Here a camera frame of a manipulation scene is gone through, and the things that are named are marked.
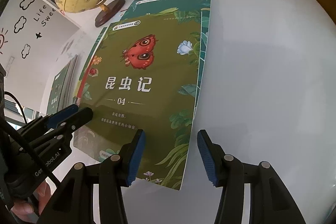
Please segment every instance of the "screw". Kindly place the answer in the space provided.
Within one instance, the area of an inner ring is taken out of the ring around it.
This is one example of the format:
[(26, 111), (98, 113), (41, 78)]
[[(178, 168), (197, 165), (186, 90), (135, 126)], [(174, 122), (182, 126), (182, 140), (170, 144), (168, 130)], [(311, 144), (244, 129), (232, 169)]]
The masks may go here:
[(76, 170), (81, 170), (81, 169), (83, 168), (83, 164), (80, 163), (80, 162), (78, 162), (78, 163), (76, 163), (76, 164), (74, 165), (74, 168), (75, 168)]
[(261, 163), (261, 166), (264, 167), (264, 168), (266, 168), (266, 169), (268, 169), (268, 168), (271, 167), (271, 165), (270, 165), (268, 162), (266, 162), (266, 161), (263, 161), (263, 162)]
[(118, 154), (114, 154), (111, 156), (111, 161), (118, 161), (120, 160), (120, 156)]
[(233, 157), (232, 155), (230, 155), (230, 154), (226, 154), (226, 155), (224, 156), (224, 160), (227, 160), (227, 161), (233, 161), (233, 159), (234, 159), (234, 157)]

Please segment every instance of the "person's hand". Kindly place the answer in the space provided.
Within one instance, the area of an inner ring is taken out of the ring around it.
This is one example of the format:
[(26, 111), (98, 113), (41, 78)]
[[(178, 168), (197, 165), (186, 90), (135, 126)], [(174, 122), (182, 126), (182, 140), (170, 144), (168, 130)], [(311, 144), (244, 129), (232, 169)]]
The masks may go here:
[[(46, 181), (43, 181), (39, 187), (37, 187), (36, 192), (39, 195), (39, 214), (42, 213), (44, 207), (47, 205), (50, 197), (51, 190), (50, 186)], [(34, 212), (33, 206), (24, 200), (15, 200), (12, 212), (17, 215), (21, 220), (29, 222), (28, 215)]]

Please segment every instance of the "red butterfly illustration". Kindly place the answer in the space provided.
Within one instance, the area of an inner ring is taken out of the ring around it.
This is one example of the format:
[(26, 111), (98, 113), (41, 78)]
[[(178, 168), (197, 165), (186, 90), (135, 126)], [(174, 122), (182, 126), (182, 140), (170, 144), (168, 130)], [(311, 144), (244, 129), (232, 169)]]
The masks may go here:
[(158, 40), (155, 39), (155, 34), (150, 34), (139, 39), (130, 49), (123, 50), (125, 65), (130, 64), (135, 69), (146, 69), (154, 62), (153, 49)]

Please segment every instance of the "white wall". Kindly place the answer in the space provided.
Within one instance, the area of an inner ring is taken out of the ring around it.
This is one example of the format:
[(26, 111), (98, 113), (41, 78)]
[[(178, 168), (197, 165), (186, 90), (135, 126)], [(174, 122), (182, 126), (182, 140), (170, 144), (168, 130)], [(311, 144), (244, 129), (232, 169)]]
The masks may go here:
[(39, 111), (57, 53), (77, 30), (41, 0), (10, 0), (0, 17), (0, 63), (7, 71), (5, 90), (23, 106)]

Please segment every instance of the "white flower illustration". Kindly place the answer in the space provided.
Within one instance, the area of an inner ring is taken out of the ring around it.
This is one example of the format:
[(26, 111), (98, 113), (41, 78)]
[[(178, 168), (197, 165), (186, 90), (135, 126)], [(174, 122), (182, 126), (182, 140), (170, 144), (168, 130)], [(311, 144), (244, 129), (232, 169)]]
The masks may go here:
[(145, 175), (145, 176), (150, 176), (150, 177), (151, 177), (152, 175), (154, 175), (154, 173), (152, 173), (151, 171), (147, 171), (146, 173), (144, 173), (144, 175)]
[(178, 47), (177, 53), (184, 55), (193, 50), (193, 44), (190, 41), (184, 40)]

